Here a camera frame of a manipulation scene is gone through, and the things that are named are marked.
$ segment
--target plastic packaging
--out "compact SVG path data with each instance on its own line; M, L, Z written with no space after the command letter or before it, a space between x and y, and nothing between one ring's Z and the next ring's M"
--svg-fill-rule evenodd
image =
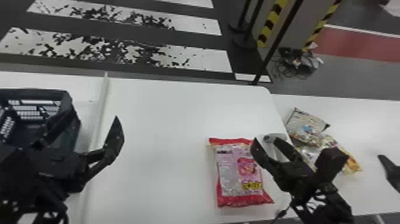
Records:
M286 122L286 129L291 137L314 146L321 144L321 132L329 126L324 120L297 108Z
M361 166L355 161L353 155L344 149L341 144L339 144L332 136L323 135L320 139L321 144L317 147L303 145L296 147L296 150L303 156L304 162L310 166L314 171L316 171L315 161L317 161L318 156L321 151L325 148L338 148L343 153L349 156L347 163L343 166L342 173L344 175L353 174L355 172L362 171Z
M330 135L324 135L324 137L321 139L321 148L333 148L336 147L340 149L343 153L349 156L349 159L347 160L347 163L343 167L343 174L348 175L348 174L353 174L355 172L362 171L363 169L361 166L355 161L353 155L349 153L347 150L343 148L332 136Z
M218 207L273 204L263 189L261 168L250 155L251 140L210 138L218 168Z

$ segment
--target white wall strip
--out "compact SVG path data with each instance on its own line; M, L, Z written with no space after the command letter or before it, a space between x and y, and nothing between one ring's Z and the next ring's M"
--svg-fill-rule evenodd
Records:
M362 30L362 29L356 29L356 28L345 27L345 26L325 24L324 27L329 27L329 28L338 29L338 30L353 31L353 32L357 32L357 33L366 33L366 34L371 34L371 35L376 35L376 36L384 36L387 38L400 38L400 35L396 35L396 34L381 33L381 32L376 32L376 31L371 31L371 30Z
M98 36L15 27L11 28L0 41L0 52L115 64L146 64L175 69L232 72L228 54L223 50L105 39Z
M30 13L221 36L217 20L74 0L35 0Z
M191 5L204 8L214 8L211 0L157 0L161 2L172 2L182 5Z
M235 78L236 78L236 80L253 81L255 78L255 74L235 73ZM263 75L260 78L260 82L271 82L271 79L269 76Z

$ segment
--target hazard stripe tape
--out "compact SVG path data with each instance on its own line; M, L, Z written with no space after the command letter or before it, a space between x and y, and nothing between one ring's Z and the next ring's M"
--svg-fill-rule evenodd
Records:
M282 10L285 8L288 0L277 0L275 4L272 6L272 9L267 17L267 21L264 24L264 27L261 30L260 35L257 38L257 47L264 48L267 39L271 36L272 29L275 24L279 21L279 16Z
M328 19L330 17L332 17L333 13L337 10L337 8L341 2L342 2L342 0L336 0L335 3L333 3L333 5L331 5L329 7L328 11L325 13L324 18L317 24L312 35L307 39L304 47L302 48L303 51L308 50L310 45L314 42L314 40L317 38L318 34L324 28L325 24L328 22Z

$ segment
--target black metal stand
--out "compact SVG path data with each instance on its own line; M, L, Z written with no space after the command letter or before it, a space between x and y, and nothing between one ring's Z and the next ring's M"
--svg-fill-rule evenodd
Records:
M261 6L263 5L264 0L258 0L253 15L250 19L249 26L246 29L246 32L243 36L235 36L233 40L235 43L241 47L241 48L246 48L246 49L257 49L257 43L256 41L252 38L252 30L255 24L255 20L257 19L258 14L260 13Z
M254 80L250 83L250 85L256 86L258 84L258 81L260 80L261 75L263 74L264 68L266 68L268 63L270 62L272 56L274 55L276 49L278 48L280 42L282 41L283 36L285 35L286 31L288 30L293 19L295 18L295 15L299 11L302 3L303 3L303 0L296 0L295 4L293 5L292 9L289 12L289 15L287 16L285 22L283 23L282 28L279 30L278 36L276 37L274 43L272 44L270 50L268 51L268 54L265 57L264 62L262 62L262 66L260 67L260 70L258 71Z
M250 2L251 0L246 0L245 6L243 7L243 11L240 14L239 19L238 20L234 19L229 23L229 28L236 33L244 33L246 31L244 21L247 11L249 11Z

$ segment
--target floor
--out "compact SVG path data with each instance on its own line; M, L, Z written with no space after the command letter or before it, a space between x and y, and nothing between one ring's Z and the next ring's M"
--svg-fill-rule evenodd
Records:
M1 1L0 69L246 85L235 73L256 73L261 57L237 48L227 28L242 2L226 10L221 0ZM260 85L274 94L399 100L399 22L375 0L343 1L316 40L324 64L305 80ZM398 223L400 214L382 218Z
M221 1L20 0L0 6L1 62L222 80L255 73L261 64L257 51L234 45Z

